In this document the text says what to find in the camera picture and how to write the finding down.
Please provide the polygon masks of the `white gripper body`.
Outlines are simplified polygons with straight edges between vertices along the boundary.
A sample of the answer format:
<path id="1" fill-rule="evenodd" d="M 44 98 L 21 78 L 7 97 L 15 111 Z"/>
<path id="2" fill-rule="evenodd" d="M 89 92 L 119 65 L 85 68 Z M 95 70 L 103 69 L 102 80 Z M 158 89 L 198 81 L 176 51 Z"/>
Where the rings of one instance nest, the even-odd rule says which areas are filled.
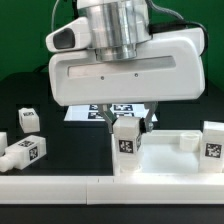
<path id="1" fill-rule="evenodd" d="M 203 31 L 192 28 L 155 34 L 132 60 L 99 62 L 92 50 L 56 54 L 53 97 L 61 106 L 196 99 L 205 89 L 204 44 Z"/>

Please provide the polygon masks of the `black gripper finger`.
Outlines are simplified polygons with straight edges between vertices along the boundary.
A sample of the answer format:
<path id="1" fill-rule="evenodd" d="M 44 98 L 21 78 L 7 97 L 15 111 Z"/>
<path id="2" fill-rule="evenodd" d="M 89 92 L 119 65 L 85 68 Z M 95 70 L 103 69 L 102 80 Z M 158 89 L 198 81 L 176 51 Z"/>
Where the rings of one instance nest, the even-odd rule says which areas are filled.
<path id="1" fill-rule="evenodd" d="M 158 102 L 146 102 L 144 104 L 144 108 L 147 110 L 147 114 L 145 118 L 140 119 L 140 132 L 141 133 L 147 133 L 151 132 L 154 128 L 154 124 L 152 121 L 153 115 L 156 112 L 156 109 L 158 107 Z"/>
<path id="2" fill-rule="evenodd" d="M 116 116 L 111 111 L 111 104 L 98 104 L 98 111 L 100 116 L 106 121 L 109 132 L 113 132 L 113 124 L 116 121 Z"/>

